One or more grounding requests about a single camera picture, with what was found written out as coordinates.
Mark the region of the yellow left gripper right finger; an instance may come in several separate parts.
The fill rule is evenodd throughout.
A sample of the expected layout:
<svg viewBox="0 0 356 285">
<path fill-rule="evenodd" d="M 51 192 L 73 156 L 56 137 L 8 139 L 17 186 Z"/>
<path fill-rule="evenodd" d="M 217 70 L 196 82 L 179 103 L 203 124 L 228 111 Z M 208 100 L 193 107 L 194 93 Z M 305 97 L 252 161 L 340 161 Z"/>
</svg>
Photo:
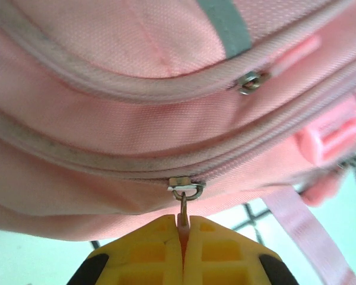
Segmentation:
<svg viewBox="0 0 356 285">
<path fill-rule="evenodd" d="M 279 255 L 207 218 L 190 217 L 184 284 L 298 284 Z"/>
</svg>

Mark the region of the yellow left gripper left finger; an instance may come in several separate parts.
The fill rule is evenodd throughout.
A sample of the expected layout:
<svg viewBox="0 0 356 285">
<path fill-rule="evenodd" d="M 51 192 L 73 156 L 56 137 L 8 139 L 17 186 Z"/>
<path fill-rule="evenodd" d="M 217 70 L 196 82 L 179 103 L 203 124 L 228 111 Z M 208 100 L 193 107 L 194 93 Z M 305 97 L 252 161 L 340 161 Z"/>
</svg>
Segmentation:
<svg viewBox="0 0 356 285">
<path fill-rule="evenodd" d="M 68 281 L 76 285 L 182 283 L 182 250 L 174 215 L 159 217 L 95 249 Z"/>
</svg>

